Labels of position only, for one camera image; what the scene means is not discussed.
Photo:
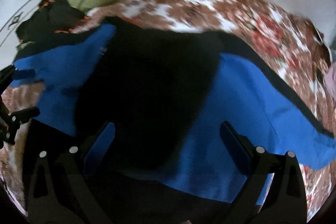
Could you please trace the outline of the blue and black sweatshirt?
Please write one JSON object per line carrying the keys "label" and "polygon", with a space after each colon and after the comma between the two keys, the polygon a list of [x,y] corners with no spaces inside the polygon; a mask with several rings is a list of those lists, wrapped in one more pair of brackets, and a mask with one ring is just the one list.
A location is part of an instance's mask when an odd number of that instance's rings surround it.
{"label": "blue and black sweatshirt", "polygon": [[254,146],[295,153],[320,169],[333,134],[237,36],[144,29],[120,18],[79,34],[40,34],[14,64],[14,81],[42,84],[41,122],[88,148],[109,123],[114,138],[93,174],[94,223],[238,223],[246,181],[226,149],[228,121]]}

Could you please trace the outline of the pink cloth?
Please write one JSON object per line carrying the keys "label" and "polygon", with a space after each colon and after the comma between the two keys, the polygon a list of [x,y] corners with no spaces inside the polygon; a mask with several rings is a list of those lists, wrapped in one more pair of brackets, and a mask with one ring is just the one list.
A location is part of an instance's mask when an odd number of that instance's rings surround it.
{"label": "pink cloth", "polygon": [[324,74],[324,83],[328,93],[336,100],[336,63],[333,62]]}

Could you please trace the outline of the brown floral fleece blanket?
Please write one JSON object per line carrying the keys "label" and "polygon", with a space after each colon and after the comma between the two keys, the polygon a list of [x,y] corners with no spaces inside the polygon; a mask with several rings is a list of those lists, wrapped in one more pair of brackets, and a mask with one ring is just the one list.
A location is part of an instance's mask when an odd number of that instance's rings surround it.
{"label": "brown floral fleece blanket", "polygon": [[[319,44],[312,22],[265,0],[118,0],[89,12],[90,20],[73,29],[80,33],[98,26],[105,16],[120,16],[142,27],[175,31],[221,29],[242,38],[295,91],[315,118],[335,136],[335,99],[324,84],[332,63],[329,48]],[[2,95],[9,110],[36,103],[42,84],[7,88]],[[23,147],[27,126],[18,131],[18,144],[1,149],[1,186],[10,205],[24,218]],[[307,221],[327,201],[335,186],[335,161],[320,170],[299,165],[307,197]]]}

